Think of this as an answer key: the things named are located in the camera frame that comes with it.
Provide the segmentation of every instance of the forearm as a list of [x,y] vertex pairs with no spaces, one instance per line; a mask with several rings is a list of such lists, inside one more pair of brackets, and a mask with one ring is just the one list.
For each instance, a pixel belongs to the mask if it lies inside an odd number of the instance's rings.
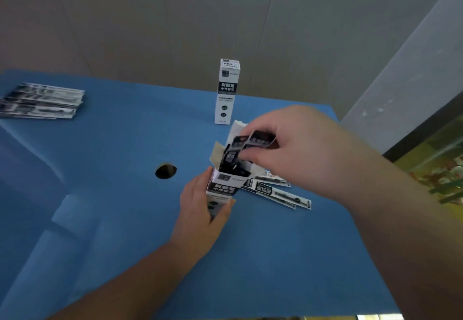
[[50,319],[148,319],[195,263],[165,244]]
[[383,158],[357,165],[361,182],[342,203],[405,318],[461,314],[463,224]]

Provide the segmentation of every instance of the left hand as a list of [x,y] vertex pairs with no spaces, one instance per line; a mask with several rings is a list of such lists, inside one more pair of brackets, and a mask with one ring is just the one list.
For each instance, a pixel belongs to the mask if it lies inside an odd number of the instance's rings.
[[194,262],[209,252],[235,204],[234,199],[229,200],[211,221],[205,194],[211,173],[212,167],[208,167],[183,188],[180,214],[169,241]]

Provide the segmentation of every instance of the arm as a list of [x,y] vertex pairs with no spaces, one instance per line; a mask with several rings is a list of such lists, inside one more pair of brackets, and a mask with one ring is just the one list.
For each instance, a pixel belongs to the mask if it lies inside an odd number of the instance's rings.
[[170,240],[115,279],[85,295],[49,320],[148,319],[183,277],[211,249],[234,200],[211,222],[205,190],[211,168],[189,182]]
[[408,175],[315,109],[291,106],[251,122],[279,148],[240,154],[344,205],[406,319],[463,313],[463,225]]

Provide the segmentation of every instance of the gray wall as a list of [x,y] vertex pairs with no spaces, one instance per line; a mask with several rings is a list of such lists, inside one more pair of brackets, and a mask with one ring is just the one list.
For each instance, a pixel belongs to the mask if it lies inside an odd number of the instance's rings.
[[385,153],[463,91],[462,2],[437,2],[343,119],[346,129]]
[[325,103],[343,117],[437,0],[0,0],[0,70]]

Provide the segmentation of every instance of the blue table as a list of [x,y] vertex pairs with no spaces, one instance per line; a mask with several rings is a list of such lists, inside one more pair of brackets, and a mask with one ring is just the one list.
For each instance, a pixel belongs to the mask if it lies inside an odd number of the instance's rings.
[[[212,92],[14,70],[0,77],[0,92],[20,82],[84,89],[86,99],[72,120],[0,120],[4,320],[42,319],[166,242],[183,186],[230,128],[214,124]],[[233,118],[290,104],[237,96]],[[178,170],[160,180],[164,162]],[[240,190],[217,243],[157,317],[397,312],[348,212],[289,191],[311,199],[312,211]]]

